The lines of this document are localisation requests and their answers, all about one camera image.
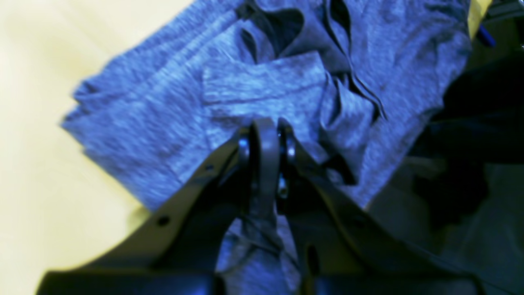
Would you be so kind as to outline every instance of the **yellow object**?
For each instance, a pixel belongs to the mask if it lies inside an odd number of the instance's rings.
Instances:
[[[191,0],[0,0],[0,295],[99,256],[147,211],[59,128],[70,93]],[[490,0],[472,4],[471,32]]]

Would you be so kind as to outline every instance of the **heather gray fabric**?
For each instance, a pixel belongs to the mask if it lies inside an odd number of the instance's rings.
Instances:
[[[155,210],[244,119],[284,117],[317,162],[343,157],[356,184],[333,180],[364,207],[464,67],[468,8],[198,0],[82,82],[63,127]],[[277,224],[246,216],[232,225],[217,264],[231,294],[296,290],[296,251],[285,218]]]

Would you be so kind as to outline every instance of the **screw hole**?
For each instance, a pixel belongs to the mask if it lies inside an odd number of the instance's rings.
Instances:
[[[168,216],[162,216],[158,219],[158,226],[165,226],[169,223],[169,217]]]

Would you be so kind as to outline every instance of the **fabric fold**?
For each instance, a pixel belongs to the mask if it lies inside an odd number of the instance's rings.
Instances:
[[[468,8],[468,0],[197,0],[83,81],[62,126],[156,210],[245,119],[283,117],[319,164],[343,159],[356,183],[337,185],[365,207],[463,69]],[[270,237],[263,243],[236,232],[239,222],[217,266],[229,293],[293,293],[300,275],[285,220],[258,228]]]

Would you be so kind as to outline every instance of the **gray t-shirt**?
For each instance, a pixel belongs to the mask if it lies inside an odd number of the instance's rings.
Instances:
[[[462,71],[468,9],[468,0],[197,0],[83,81],[62,125],[155,210],[245,118],[283,117],[317,162],[342,156],[356,183],[335,184],[365,207]],[[217,264],[229,293],[295,291],[285,218],[266,233],[275,243],[240,228]]]

